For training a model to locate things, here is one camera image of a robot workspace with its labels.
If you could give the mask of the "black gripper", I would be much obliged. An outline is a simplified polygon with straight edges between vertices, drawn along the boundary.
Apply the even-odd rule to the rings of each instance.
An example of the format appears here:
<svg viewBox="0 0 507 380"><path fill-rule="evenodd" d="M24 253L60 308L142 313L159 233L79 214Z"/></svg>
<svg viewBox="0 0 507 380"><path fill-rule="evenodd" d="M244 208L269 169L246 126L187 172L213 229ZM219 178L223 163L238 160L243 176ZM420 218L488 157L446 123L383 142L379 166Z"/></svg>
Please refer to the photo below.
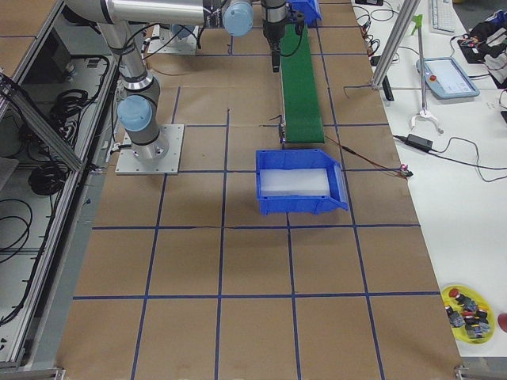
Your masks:
<svg viewBox="0 0 507 380"><path fill-rule="evenodd" d="M273 73L280 71L280 40L285 34L285 0L261 0L263 34L270 44Z"/></svg>

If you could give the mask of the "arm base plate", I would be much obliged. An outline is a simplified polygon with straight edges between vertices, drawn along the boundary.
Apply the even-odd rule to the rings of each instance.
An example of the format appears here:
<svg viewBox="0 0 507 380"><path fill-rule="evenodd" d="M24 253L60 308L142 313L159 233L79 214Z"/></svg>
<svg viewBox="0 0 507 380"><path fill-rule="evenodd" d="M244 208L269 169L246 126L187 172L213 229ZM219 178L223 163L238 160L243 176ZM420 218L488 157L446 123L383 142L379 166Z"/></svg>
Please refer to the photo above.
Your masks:
<svg viewBox="0 0 507 380"><path fill-rule="evenodd" d="M159 126L158 139L146 146L134 144L128 133L125 133L123 144L130 147L120 150L116 174L177 175L184 132L184 124L162 124Z"/></svg>
<svg viewBox="0 0 507 380"><path fill-rule="evenodd" d="M195 55L198 31L199 27L196 25L156 25L147 53Z"/></svg>

